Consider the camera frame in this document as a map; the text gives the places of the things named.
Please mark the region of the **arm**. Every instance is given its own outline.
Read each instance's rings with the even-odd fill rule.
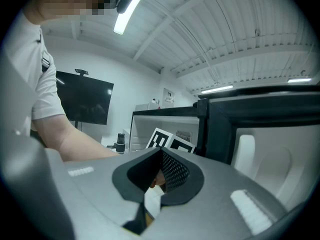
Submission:
[[[33,120],[33,124],[46,146],[59,151],[65,162],[118,155],[77,130],[64,114]]]

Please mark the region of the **fluorescent light tube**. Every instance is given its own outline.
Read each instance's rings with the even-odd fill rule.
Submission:
[[[62,82],[59,78],[55,78],[60,84],[65,84],[64,82]]]
[[[302,83],[302,82],[309,82],[311,78],[296,78],[296,79],[289,79],[288,83]]]
[[[130,20],[132,13],[134,12],[135,8],[139,4],[140,0],[132,0],[129,4],[128,8],[126,9],[125,13],[119,14],[118,18],[116,19],[116,23],[114,25],[113,32],[123,35],[126,29],[126,26]]]
[[[231,89],[233,87],[234,87],[233,85],[227,85],[227,86],[224,86],[224,87],[214,88],[214,89],[210,89],[210,90],[203,90],[202,93],[203,94],[209,94],[209,93],[213,93],[213,92],[217,92],[217,91]]]

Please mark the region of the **white ceiling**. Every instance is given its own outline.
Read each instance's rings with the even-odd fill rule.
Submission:
[[[123,35],[116,10],[59,19],[45,35],[103,46],[169,74],[192,94],[211,87],[320,81],[319,43],[291,0],[141,0]]]

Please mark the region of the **wall-mounted tv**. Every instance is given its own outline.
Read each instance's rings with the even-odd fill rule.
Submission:
[[[57,71],[56,87],[70,121],[107,124],[113,83]]]

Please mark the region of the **person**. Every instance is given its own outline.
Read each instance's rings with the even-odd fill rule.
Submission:
[[[118,155],[76,129],[66,117],[57,94],[56,67],[48,53],[40,25],[67,15],[80,15],[96,10],[104,0],[30,0],[21,10],[7,34],[3,50],[14,68],[36,92],[38,99],[21,130],[30,134],[31,127],[48,148],[59,151],[63,161],[103,159]],[[49,67],[43,70],[46,54]],[[158,173],[151,184],[165,183]]]

